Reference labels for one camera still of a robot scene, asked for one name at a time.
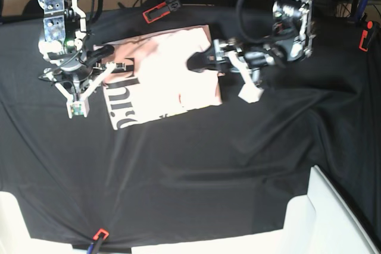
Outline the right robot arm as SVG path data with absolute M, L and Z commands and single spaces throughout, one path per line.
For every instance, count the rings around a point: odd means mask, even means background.
M 105 45 L 95 51 L 86 47 L 90 27 L 101 16 L 103 0 L 92 0 L 90 15 L 79 0 L 38 0 L 43 9 L 43 30 L 38 48 L 51 64 L 38 77 L 53 84 L 66 99 L 69 118 L 87 117 L 89 97 L 112 73 L 125 72 L 126 65 L 104 59 L 114 53 Z

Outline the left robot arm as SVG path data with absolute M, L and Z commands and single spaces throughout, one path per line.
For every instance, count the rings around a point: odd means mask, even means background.
M 263 94 L 262 68 L 269 65 L 284 68 L 311 56 L 313 0 L 274 0 L 272 33 L 261 39 L 251 36 L 244 25 L 244 2 L 237 0 L 235 8 L 242 39 L 214 39 L 206 51 L 188 59 L 187 68 L 197 73 L 206 70 L 239 73 L 243 79 L 239 97 L 254 103 Z

